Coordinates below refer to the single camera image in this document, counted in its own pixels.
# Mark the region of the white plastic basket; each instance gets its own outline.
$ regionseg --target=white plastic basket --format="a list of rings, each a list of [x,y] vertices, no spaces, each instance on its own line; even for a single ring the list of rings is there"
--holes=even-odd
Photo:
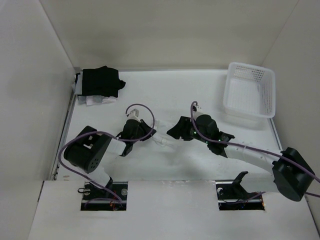
[[[249,118],[273,118],[276,114],[274,71],[239,62],[228,68],[223,95],[228,114]]]

